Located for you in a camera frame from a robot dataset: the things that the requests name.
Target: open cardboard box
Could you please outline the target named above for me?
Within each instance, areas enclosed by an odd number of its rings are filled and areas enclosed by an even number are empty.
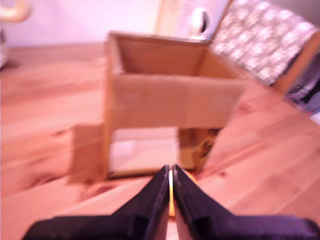
[[[209,44],[175,38],[111,32],[107,54],[106,175],[200,170],[243,92],[239,73]]]

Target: floral fabric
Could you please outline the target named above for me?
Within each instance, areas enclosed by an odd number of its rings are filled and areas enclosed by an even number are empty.
[[[302,17],[267,1],[233,0],[211,49],[271,85],[316,31]]]

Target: wood grain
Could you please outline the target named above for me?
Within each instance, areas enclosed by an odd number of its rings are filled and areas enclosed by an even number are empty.
[[[1,237],[34,221],[109,214],[150,177],[102,181],[102,44],[17,48],[1,70]],[[320,224],[320,127],[248,78],[198,185],[239,214],[292,214]],[[167,239],[177,239],[174,221]]]

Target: white wall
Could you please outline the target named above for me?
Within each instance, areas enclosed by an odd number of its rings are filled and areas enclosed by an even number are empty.
[[[269,0],[320,27],[320,0]]]
[[[110,30],[153,33],[160,0],[29,0],[31,17],[5,22],[9,46],[102,42]],[[1,0],[13,6],[14,0]]]

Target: wooden tabletop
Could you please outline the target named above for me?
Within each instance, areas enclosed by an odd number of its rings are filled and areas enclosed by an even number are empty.
[[[1,77],[1,237],[56,215],[111,214],[150,177],[101,181],[102,44],[18,48]],[[235,214],[320,224],[320,126],[249,81],[198,185]],[[167,239],[177,239],[173,220]]]

